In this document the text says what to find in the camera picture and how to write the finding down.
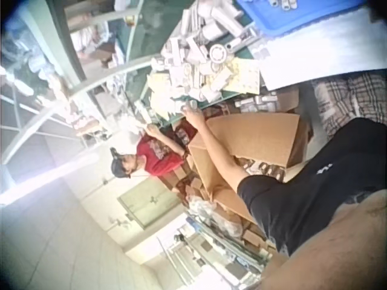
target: red t-shirt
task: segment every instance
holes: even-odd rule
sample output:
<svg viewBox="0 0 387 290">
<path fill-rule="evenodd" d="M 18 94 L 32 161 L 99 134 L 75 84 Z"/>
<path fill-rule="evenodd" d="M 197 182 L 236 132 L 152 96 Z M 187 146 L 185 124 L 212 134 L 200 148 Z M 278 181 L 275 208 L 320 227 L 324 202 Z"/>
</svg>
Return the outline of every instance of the red t-shirt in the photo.
<svg viewBox="0 0 387 290">
<path fill-rule="evenodd" d="M 161 176 L 184 163 L 171 148 L 148 135 L 143 136 L 137 145 L 137 155 L 146 157 L 145 171 L 153 176 Z"/>
</svg>

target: blue tray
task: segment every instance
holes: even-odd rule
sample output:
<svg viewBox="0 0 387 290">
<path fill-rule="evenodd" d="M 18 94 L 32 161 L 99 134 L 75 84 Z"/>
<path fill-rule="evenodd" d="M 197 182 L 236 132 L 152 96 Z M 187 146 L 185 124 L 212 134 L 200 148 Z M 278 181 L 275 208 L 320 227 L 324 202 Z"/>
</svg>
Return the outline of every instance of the blue tray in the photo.
<svg viewBox="0 0 387 290">
<path fill-rule="evenodd" d="M 236 0 L 253 19 L 256 26 L 269 36 L 279 36 L 297 27 L 364 4 L 365 0 L 298 0 L 298 8 L 285 11 L 272 7 L 268 0 Z"/>
</svg>

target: white logo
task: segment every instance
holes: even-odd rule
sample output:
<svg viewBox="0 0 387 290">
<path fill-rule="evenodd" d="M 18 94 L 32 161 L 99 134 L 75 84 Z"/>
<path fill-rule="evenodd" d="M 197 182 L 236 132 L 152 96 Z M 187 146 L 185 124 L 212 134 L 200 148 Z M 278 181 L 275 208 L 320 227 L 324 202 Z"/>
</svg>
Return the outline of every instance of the white logo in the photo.
<svg viewBox="0 0 387 290">
<path fill-rule="evenodd" d="M 332 167 L 333 164 L 328 164 L 327 166 L 324 166 L 323 168 L 321 168 L 319 171 L 317 171 L 317 174 L 321 174 L 321 173 L 324 173 L 325 171 L 328 171 L 329 168 Z"/>
</svg>

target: black shirt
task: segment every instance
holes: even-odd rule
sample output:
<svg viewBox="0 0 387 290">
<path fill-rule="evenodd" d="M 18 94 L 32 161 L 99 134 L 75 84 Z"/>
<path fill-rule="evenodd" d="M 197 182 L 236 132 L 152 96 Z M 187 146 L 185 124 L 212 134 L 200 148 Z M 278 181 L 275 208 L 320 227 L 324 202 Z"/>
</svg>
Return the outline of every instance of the black shirt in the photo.
<svg viewBox="0 0 387 290">
<path fill-rule="evenodd" d="M 340 205 L 387 188 L 386 138 L 384 124 L 354 119 L 290 182 L 253 175 L 241 181 L 238 195 L 277 249 L 290 256 L 330 223 Z"/>
</svg>

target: black cap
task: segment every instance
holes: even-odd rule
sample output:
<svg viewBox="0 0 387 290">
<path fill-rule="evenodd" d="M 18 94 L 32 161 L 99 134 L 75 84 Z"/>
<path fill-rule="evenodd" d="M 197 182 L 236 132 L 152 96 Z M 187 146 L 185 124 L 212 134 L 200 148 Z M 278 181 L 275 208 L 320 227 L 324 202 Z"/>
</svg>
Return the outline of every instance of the black cap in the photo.
<svg viewBox="0 0 387 290">
<path fill-rule="evenodd" d="M 111 171 L 117 178 L 130 178 L 131 175 L 126 173 L 125 168 L 122 166 L 122 155 L 118 154 L 115 148 L 110 148 L 113 161 L 111 163 Z"/>
</svg>

